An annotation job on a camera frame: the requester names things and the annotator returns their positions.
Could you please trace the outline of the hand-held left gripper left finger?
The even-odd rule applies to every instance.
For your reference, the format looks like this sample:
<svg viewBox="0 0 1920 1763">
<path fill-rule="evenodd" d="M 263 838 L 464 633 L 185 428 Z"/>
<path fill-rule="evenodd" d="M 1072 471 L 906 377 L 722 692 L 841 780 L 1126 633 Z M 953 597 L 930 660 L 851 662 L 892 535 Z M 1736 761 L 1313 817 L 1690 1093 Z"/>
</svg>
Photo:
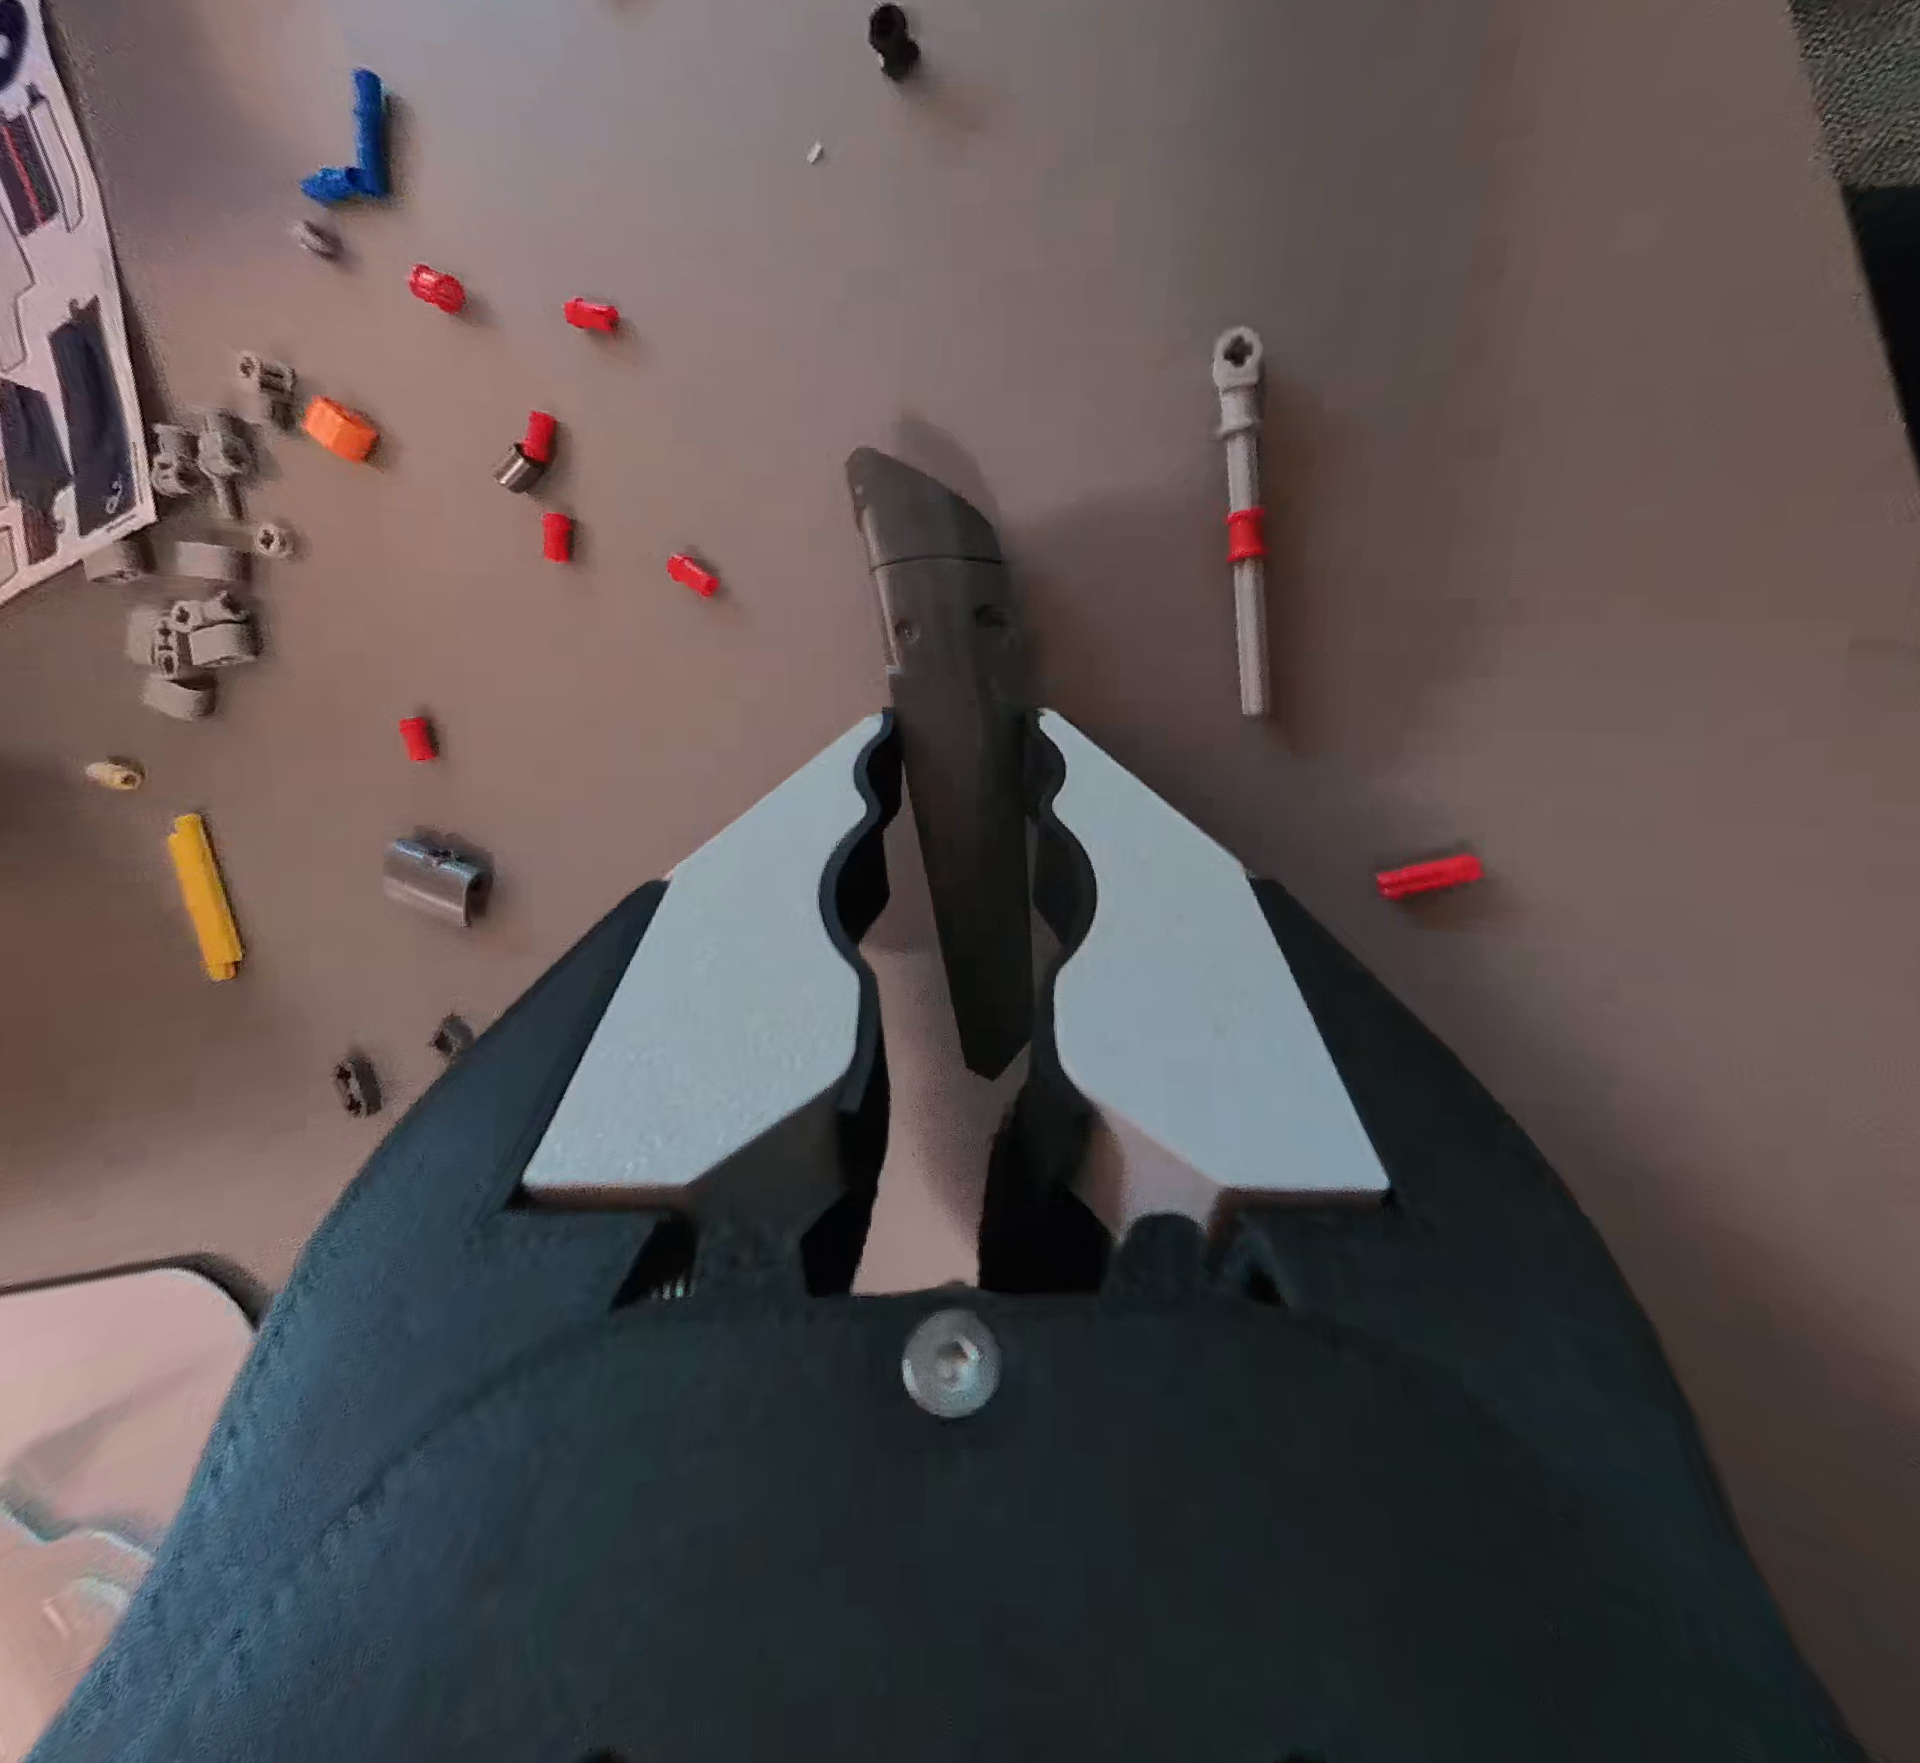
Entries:
<svg viewBox="0 0 1920 1763">
<path fill-rule="evenodd" d="M 531 1200 L 862 1242 L 890 1089 L 858 939 L 898 811 L 877 712 L 667 871 L 524 1166 Z"/>
</svg>

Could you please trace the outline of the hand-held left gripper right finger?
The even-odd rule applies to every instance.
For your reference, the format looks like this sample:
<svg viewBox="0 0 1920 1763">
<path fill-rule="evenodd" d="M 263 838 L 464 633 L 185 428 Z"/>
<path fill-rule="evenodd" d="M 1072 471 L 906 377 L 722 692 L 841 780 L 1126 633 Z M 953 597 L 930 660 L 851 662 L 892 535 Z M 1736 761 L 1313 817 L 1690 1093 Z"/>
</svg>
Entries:
<svg viewBox="0 0 1920 1763">
<path fill-rule="evenodd" d="M 1056 710 L 1043 826 L 1091 876 L 1061 938 L 1051 1042 L 1088 1109 L 1071 1185 L 1104 1231 L 1241 1206 L 1373 1206 L 1390 1178 L 1254 876 Z"/>
</svg>

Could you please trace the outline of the dark grey tapered lego panel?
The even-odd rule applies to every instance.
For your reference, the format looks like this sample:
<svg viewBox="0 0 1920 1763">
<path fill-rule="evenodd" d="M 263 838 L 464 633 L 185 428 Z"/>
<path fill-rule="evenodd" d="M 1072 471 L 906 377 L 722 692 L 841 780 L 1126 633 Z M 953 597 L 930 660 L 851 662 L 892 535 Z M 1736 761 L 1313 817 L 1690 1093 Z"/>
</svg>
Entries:
<svg viewBox="0 0 1920 1763">
<path fill-rule="evenodd" d="M 993 1080 L 1032 1028 L 1022 633 L 1008 570 L 918 557 L 873 570 L 887 687 L 961 1058 Z"/>
</svg>

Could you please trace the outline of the long grey lego axle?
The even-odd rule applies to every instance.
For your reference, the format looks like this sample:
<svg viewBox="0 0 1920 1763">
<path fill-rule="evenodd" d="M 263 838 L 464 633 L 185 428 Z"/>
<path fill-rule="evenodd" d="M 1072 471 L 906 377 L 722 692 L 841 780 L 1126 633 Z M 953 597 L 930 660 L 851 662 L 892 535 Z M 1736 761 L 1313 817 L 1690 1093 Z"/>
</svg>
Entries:
<svg viewBox="0 0 1920 1763">
<path fill-rule="evenodd" d="M 1260 431 L 1216 441 L 1223 459 L 1225 513 L 1249 504 L 1260 504 L 1265 508 L 1260 496 Z M 1265 559 L 1253 566 L 1228 566 L 1228 579 L 1232 591 L 1240 713 L 1245 719 L 1265 719 L 1268 716 Z"/>
</svg>

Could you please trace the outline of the lego sticker sheet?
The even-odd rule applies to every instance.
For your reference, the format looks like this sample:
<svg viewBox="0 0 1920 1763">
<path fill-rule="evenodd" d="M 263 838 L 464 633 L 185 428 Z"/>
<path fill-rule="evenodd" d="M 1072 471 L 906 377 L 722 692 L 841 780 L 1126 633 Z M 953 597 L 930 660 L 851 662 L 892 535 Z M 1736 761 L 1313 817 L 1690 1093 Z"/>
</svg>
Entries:
<svg viewBox="0 0 1920 1763">
<path fill-rule="evenodd" d="M 2 0 L 2 599 L 154 516 L 100 186 L 41 0 Z"/>
</svg>

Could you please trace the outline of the grey double lego connector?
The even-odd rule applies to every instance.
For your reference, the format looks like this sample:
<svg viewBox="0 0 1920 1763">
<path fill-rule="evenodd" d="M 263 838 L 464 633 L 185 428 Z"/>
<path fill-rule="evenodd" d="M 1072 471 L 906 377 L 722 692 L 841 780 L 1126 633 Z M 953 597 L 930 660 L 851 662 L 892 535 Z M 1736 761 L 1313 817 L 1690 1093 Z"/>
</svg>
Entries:
<svg viewBox="0 0 1920 1763">
<path fill-rule="evenodd" d="M 458 839 L 418 829 L 383 847 L 379 884 L 396 907 L 467 930 L 487 905 L 492 864 Z"/>
</svg>

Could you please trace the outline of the yellow lego axle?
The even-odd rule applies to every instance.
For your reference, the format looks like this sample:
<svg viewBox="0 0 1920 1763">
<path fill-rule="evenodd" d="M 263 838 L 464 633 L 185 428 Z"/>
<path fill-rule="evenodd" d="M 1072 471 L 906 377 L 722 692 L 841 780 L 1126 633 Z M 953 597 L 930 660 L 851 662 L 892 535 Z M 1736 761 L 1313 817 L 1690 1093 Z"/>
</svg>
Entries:
<svg viewBox="0 0 1920 1763">
<path fill-rule="evenodd" d="M 165 850 L 204 975 L 209 983 L 233 981 L 246 951 L 204 814 L 173 817 Z"/>
</svg>

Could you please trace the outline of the scattered small red lego bushes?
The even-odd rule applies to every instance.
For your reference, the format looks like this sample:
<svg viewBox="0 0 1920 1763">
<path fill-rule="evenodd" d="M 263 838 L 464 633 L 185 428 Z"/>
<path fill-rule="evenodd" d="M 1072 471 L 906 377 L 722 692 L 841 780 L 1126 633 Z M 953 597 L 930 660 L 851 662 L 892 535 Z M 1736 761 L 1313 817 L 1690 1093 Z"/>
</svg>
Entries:
<svg viewBox="0 0 1920 1763">
<path fill-rule="evenodd" d="M 442 268 L 435 268 L 428 263 L 415 263 L 408 272 L 410 293 L 424 304 L 447 312 L 459 315 L 467 307 L 467 290 L 462 280 Z M 575 331 L 588 335 L 613 335 L 618 329 L 620 316 L 615 304 L 594 303 L 585 297 L 570 297 L 563 304 L 563 316 L 567 325 Z M 553 467 L 553 457 L 558 440 L 558 421 L 548 412 L 531 412 L 527 418 L 527 428 L 520 440 L 513 444 L 524 444 L 531 454 L 547 459 L 547 469 Z M 547 562 L 568 565 L 575 560 L 576 549 L 576 523 L 563 510 L 542 510 L 541 513 L 541 557 Z M 696 592 L 701 599 L 712 599 L 718 595 L 722 580 L 712 572 L 701 560 L 683 551 L 672 552 L 665 560 L 665 574 Z M 399 734 L 405 748 L 405 755 L 411 762 L 431 762 L 438 759 L 438 737 L 434 724 L 426 716 L 408 716 L 399 722 Z"/>
</svg>

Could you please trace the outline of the blue angled lego beam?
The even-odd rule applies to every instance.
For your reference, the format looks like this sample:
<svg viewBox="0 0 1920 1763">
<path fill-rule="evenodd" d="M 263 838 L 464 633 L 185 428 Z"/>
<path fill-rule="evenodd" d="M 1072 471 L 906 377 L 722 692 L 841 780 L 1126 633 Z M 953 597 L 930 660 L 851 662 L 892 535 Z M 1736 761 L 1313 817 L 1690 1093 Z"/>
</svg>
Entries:
<svg viewBox="0 0 1920 1763">
<path fill-rule="evenodd" d="M 374 71 L 350 71 L 355 154 L 344 166 L 324 166 L 300 179 L 300 193 L 324 208 L 383 202 L 391 193 L 387 94 Z"/>
</svg>

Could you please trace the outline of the pile of light grey connectors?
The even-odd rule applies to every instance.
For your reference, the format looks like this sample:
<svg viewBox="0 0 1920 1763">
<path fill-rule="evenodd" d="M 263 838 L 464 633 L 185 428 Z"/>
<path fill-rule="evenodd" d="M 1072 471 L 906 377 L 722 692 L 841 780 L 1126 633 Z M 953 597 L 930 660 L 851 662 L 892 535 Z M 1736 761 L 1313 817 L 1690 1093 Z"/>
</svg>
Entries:
<svg viewBox="0 0 1920 1763">
<path fill-rule="evenodd" d="M 132 592 L 123 648 L 138 698 L 171 720 L 212 716 L 227 671 L 259 662 L 259 566 L 298 559 L 302 536 L 252 495 L 272 474 L 273 435 L 294 430 L 300 379 L 285 359 L 233 355 L 233 400 L 146 430 L 144 480 L 154 516 L 127 516 L 87 551 L 82 579 Z"/>
</svg>

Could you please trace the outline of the white metal stand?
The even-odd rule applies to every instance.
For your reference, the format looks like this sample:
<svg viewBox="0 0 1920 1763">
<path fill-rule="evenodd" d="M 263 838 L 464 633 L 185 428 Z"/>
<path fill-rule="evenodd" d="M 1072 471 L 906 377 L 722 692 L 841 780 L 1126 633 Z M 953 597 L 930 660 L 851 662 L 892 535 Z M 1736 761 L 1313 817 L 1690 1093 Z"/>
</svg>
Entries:
<svg viewBox="0 0 1920 1763">
<path fill-rule="evenodd" d="M 193 1271 L 2 1307 L 4 1664 L 82 1664 L 157 1560 L 252 1322 Z"/>
</svg>

